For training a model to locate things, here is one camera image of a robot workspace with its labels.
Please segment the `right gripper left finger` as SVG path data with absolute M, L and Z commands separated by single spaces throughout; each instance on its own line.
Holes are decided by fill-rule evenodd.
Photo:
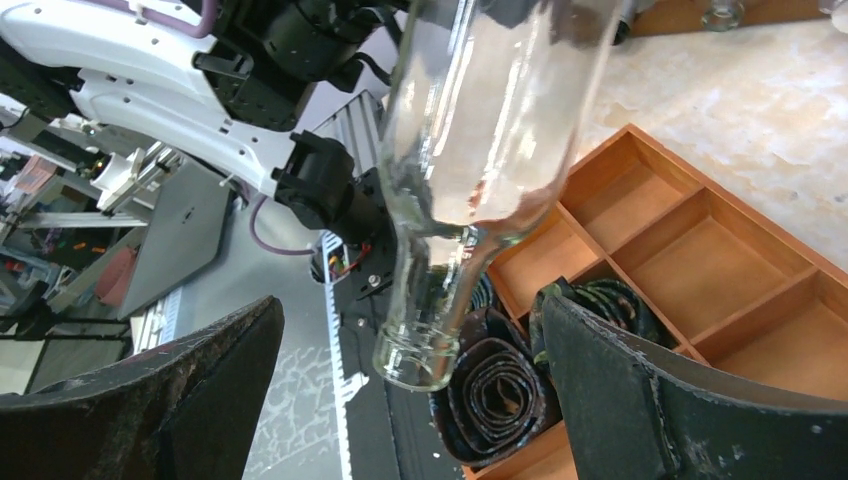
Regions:
M 189 335 L 1 398 L 5 479 L 239 479 L 285 317 L 256 300 Z

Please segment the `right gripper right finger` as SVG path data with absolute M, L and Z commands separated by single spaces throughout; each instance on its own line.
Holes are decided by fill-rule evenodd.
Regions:
M 549 297 L 543 337 L 582 479 L 843 479 L 847 405 L 721 372 Z

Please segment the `wooden compartment tray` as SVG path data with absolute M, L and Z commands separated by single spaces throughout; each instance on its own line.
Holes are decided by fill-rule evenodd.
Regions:
M 847 405 L 846 274 L 633 125 L 576 165 L 556 209 L 489 272 L 519 324 L 560 277 L 621 280 L 673 337 L 663 348 Z M 564 417 L 465 475 L 582 479 Z

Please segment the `clear glass bottle back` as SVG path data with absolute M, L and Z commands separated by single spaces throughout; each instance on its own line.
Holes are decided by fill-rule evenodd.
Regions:
M 396 235 L 375 370 L 450 380 L 472 290 L 547 216 L 612 46 L 617 1 L 415 1 L 378 177 Z

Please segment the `brown wooden wine rack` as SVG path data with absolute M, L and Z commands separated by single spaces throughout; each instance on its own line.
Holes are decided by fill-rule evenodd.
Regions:
M 614 43 L 633 37 L 727 32 L 739 27 L 784 24 L 826 17 L 816 0 L 633 1 L 623 11 Z

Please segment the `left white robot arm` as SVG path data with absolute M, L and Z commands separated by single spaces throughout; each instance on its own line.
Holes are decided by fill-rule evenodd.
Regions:
M 348 244 L 388 224 L 342 145 L 296 127 L 322 82 L 351 92 L 362 45 L 407 1 L 5 1 L 1 90 L 54 120 L 129 129 L 232 174 Z

